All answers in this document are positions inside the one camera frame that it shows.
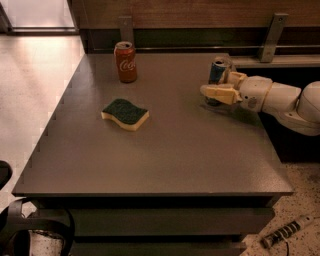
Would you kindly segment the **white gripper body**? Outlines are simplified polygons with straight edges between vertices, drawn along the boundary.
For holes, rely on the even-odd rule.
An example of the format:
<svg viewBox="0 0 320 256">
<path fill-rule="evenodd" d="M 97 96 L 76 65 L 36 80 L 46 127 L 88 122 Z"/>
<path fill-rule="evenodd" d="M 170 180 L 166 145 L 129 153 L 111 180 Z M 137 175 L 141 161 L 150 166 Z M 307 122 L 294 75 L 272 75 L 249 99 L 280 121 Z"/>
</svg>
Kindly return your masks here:
<svg viewBox="0 0 320 256">
<path fill-rule="evenodd" d="M 260 112 L 264 99 L 270 90 L 272 80 L 261 76 L 247 77 L 240 85 L 240 106 L 244 109 Z"/>
</svg>

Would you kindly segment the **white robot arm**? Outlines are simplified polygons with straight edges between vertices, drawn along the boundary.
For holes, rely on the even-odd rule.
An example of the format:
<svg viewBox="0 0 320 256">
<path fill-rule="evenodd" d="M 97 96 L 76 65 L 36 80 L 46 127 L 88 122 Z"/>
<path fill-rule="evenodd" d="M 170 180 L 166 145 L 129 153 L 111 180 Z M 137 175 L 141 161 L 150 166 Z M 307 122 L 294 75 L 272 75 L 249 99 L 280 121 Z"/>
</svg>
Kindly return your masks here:
<svg viewBox="0 0 320 256">
<path fill-rule="evenodd" d="M 202 85 L 202 95 L 218 102 L 273 116 L 281 125 L 306 136 L 320 135 L 320 82 L 304 89 L 261 76 L 231 72 L 226 83 Z"/>
</svg>

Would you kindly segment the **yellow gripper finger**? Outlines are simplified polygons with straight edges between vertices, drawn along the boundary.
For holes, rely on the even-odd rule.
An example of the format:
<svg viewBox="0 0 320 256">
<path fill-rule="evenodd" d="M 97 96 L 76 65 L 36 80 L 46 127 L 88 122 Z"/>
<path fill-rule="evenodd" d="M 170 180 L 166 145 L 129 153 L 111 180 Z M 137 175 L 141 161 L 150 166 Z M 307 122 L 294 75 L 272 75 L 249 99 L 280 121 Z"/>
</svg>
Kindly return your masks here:
<svg viewBox="0 0 320 256">
<path fill-rule="evenodd" d="M 245 73 L 232 71 L 228 75 L 227 82 L 232 84 L 234 88 L 239 88 L 240 84 L 247 78 Z"/>
<path fill-rule="evenodd" d="M 233 105 L 241 102 L 240 92 L 232 84 L 209 84 L 200 87 L 201 94 L 209 105 L 216 106 L 220 103 Z"/>
</svg>

